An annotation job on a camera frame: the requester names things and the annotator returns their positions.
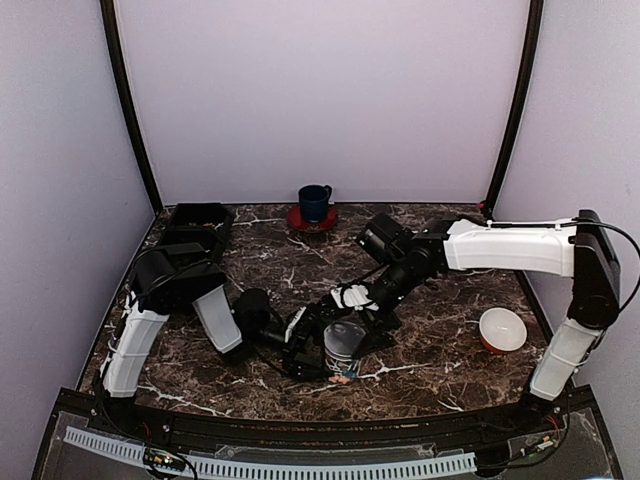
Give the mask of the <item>clear plastic cup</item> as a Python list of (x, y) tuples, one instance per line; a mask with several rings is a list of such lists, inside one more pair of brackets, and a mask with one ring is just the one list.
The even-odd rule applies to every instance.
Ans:
[(359, 378), (359, 359), (327, 353), (325, 364), (330, 373), (328, 381), (332, 384), (346, 385)]

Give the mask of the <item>right black frame post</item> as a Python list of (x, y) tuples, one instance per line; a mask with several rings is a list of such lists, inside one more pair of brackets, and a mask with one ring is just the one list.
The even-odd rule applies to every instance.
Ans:
[(511, 106), (493, 174), (486, 197), (482, 202), (483, 213), (486, 217), (492, 217), (494, 214), (515, 148), (533, 73), (543, 11), (543, 0), (531, 0), (529, 2), (525, 35)]

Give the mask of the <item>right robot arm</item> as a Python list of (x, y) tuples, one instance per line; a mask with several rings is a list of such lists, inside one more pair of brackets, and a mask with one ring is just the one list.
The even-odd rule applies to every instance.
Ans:
[(539, 222), (432, 218), (418, 231), (380, 214), (357, 241), (384, 272), (371, 283), (356, 280), (340, 287), (334, 296), (339, 305), (370, 310), (385, 322), (416, 287), (450, 271), (512, 271), (531, 304), (538, 302), (531, 273), (571, 279), (568, 310), (530, 376), (531, 396), (510, 413), (511, 426), (530, 434), (547, 420), (547, 402), (561, 394), (631, 302), (621, 297), (621, 267), (609, 238), (612, 232), (627, 234), (588, 209), (572, 218)]

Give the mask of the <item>round metal lid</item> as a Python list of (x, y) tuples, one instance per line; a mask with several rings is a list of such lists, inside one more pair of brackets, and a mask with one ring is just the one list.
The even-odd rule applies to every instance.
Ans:
[(335, 359), (353, 359), (366, 331), (356, 323), (336, 321), (323, 332), (325, 353)]

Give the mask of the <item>dark blue mug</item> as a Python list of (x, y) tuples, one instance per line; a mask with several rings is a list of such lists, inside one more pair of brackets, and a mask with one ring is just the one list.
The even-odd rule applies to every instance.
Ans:
[(332, 192), (333, 189), (329, 185), (306, 185), (300, 188), (298, 204), (301, 218), (311, 224), (325, 221)]

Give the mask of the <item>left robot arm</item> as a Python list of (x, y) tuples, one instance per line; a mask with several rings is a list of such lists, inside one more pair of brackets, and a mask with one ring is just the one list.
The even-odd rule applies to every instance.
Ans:
[(111, 398), (101, 417), (117, 434), (131, 436), (140, 429), (140, 412), (124, 399), (135, 397), (158, 336), (172, 330), (176, 320), (196, 320), (210, 346), (230, 364), (245, 360), (264, 342), (280, 349), (284, 374), (322, 376), (322, 366), (304, 354), (313, 330), (310, 308), (284, 318), (261, 289), (230, 301), (226, 282), (218, 253), (197, 242), (156, 246), (134, 260), (123, 316), (96, 375), (96, 390)]

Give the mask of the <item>black frame post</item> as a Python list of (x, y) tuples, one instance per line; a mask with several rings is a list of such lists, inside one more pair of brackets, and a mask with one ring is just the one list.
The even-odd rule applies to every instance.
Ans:
[(529, 2), (525, 35), (511, 106), (493, 174), (486, 197), (482, 202), (483, 213), (486, 217), (492, 217), (494, 214), (515, 148), (533, 73), (543, 11), (543, 0), (531, 0)]
[(151, 208), (155, 214), (159, 214), (163, 209), (163, 202), (152, 172), (151, 162), (144, 145), (142, 130), (134, 105), (118, 28), (116, 2), (100, 0), (99, 4), (112, 74), (129, 141)]

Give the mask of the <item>left black frame post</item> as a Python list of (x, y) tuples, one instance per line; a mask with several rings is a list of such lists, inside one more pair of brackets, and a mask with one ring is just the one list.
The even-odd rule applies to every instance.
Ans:
[(163, 202), (152, 172), (151, 162), (144, 145), (142, 130), (134, 105), (118, 28), (116, 2), (100, 0), (99, 4), (112, 74), (129, 141), (151, 208), (155, 214), (159, 214), (163, 209)]

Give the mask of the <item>black three-compartment candy bin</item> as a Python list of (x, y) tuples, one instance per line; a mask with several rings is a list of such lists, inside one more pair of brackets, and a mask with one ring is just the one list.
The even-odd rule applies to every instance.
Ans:
[(180, 203), (158, 246), (198, 243), (219, 263), (231, 236), (235, 215), (221, 203)]

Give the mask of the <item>black front rail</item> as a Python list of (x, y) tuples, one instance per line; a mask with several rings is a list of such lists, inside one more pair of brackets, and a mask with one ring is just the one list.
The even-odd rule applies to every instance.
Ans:
[(267, 421), (203, 416), (126, 401), (111, 416), (119, 427), (162, 446), (212, 449), (231, 444), (261, 448), (347, 449), (433, 444), (491, 449), (544, 428), (566, 425), (568, 406), (522, 402), (471, 412), (365, 421)]

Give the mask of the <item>orange white bowl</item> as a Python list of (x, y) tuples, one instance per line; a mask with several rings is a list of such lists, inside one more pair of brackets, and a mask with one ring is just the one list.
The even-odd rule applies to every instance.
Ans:
[(519, 350), (528, 336), (524, 321), (511, 310), (499, 307), (481, 315), (479, 332), (483, 345), (494, 354)]

